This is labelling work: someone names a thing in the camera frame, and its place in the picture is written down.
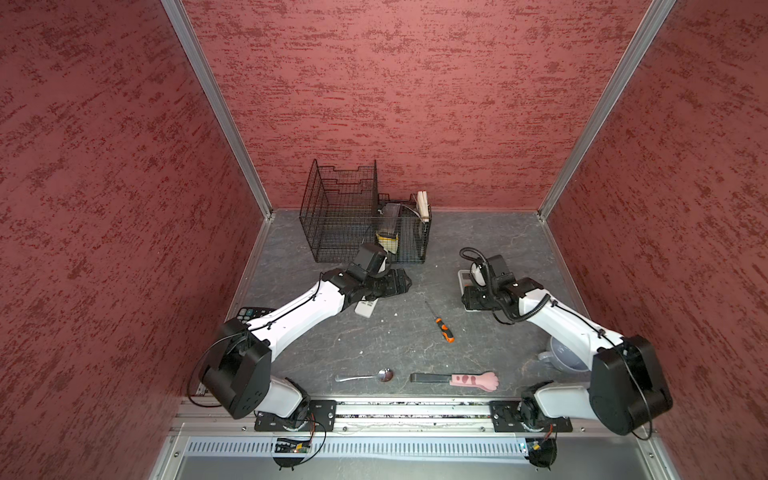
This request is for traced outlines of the grey white remote control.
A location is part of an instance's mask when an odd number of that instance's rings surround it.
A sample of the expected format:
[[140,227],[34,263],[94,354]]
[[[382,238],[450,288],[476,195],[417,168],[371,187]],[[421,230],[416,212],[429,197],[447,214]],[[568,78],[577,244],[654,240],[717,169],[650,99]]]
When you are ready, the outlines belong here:
[[461,291],[464,291],[467,287],[474,285],[473,275],[470,270],[459,270],[458,279]]

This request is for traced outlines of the orange black screwdriver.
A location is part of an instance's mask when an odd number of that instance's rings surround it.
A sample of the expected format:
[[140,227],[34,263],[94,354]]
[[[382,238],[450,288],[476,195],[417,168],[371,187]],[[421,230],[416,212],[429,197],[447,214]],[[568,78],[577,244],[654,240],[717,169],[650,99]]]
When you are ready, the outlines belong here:
[[429,304],[428,301],[425,302],[425,305],[427,306],[428,310],[430,311],[430,313],[434,317],[435,323],[437,324],[438,328],[440,329],[441,335],[445,339],[445,341],[448,342],[448,343],[454,343],[455,342],[455,337],[454,337],[452,331],[450,330],[450,328],[447,326],[447,324],[442,319],[442,317],[439,316],[434,311],[434,309],[432,308],[432,306]]

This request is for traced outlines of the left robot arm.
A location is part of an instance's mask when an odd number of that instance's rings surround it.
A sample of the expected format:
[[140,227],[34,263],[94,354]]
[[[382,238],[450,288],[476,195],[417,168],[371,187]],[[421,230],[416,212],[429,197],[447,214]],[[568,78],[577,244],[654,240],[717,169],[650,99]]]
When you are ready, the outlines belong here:
[[403,269],[390,269],[359,280],[350,270],[319,275],[307,292],[284,306],[249,320],[234,317],[195,370],[199,381],[234,419],[263,411],[280,418],[300,417],[308,395],[294,382],[271,374],[271,365],[291,343],[322,321],[363,300],[408,292],[412,280]]

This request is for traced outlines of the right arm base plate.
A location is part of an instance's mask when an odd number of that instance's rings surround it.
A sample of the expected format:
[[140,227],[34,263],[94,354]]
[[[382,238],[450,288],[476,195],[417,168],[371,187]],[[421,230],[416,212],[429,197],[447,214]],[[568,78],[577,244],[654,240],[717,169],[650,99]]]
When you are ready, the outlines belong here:
[[530,399],[497,400],[489,404],[490,418],[496,433],[570,433],[571,421],[565,417],[545,416]]

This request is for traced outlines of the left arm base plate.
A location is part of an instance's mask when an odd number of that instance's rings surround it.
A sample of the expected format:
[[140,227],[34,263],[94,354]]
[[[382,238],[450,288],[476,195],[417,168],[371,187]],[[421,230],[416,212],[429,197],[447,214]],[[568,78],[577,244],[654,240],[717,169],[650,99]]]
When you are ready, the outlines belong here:
[[336,419],[338,402],[335,400],[302,401],[288,417],[257,411],[254,430],[256,432],[309,433],[318,429],[321,433],[332,432]]

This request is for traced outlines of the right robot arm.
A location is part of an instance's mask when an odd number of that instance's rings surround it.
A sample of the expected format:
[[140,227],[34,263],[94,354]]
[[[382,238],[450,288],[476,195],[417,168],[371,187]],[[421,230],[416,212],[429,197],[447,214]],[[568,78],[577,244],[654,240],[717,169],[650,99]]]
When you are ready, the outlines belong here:
[[586,367],[587,383],[545,381],[521,395],[516,417],[528,431],[564,419],[597,420],[617,435],[650,426],[673,407],[671,391],[653,345],[642,336],[606,329],[566,306],[538,282],[512,280],[492,291],[468,270],[458,273],[468,312],[505,317],[506,326],[531,323],[560,342]]

